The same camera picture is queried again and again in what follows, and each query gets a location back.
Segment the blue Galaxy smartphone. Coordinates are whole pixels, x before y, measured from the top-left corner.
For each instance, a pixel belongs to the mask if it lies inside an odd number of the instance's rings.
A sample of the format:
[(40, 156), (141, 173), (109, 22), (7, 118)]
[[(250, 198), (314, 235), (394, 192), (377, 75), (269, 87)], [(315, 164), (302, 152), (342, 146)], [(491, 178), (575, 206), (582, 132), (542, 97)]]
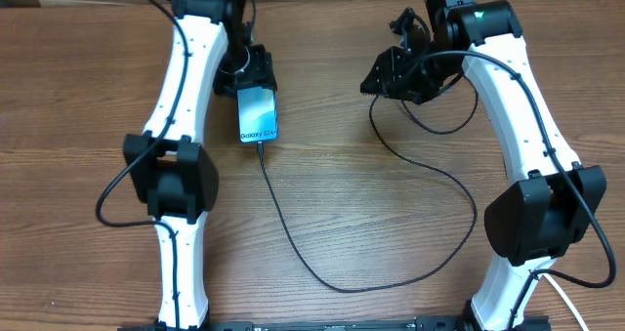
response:
[(239, 138), (244, 144), (278, 138), (275, 91), (253, 87), (237, 92)]

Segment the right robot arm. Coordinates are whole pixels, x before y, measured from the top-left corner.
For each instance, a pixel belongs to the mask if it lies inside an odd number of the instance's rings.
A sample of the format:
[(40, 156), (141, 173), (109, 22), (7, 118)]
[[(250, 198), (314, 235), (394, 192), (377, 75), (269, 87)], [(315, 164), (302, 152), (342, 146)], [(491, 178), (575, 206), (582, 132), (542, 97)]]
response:
[(364, 94), (422, 104), (466, 79), (481, 98), (503, 154), (507, 189), (484, 212), (493, 258), (461, 316), (419, 329), (546, 330), (523, 315), (542, 277), (597, 228), (606, 180), (563, 138), (530, 67), (521, 24), (507, 1), (424, 0), (390, 24), (401, 43), (381, 53), (361, 83)]

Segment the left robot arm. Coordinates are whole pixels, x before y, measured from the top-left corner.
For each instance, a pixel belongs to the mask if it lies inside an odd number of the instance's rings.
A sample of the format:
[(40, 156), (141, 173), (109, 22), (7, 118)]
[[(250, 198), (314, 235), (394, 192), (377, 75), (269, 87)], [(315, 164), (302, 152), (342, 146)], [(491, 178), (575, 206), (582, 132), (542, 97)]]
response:
[(155, 330), (203, 330), (203, 233), (219, 174), (205, 145), (213, 95), (235, 99), (239, 138), (261, 144), (278, 136), (271, 54), (244, 21), (249, 0), (169, 0), (172, 50), (157, 104), (123, 155), (160, 247), (162, 302)]

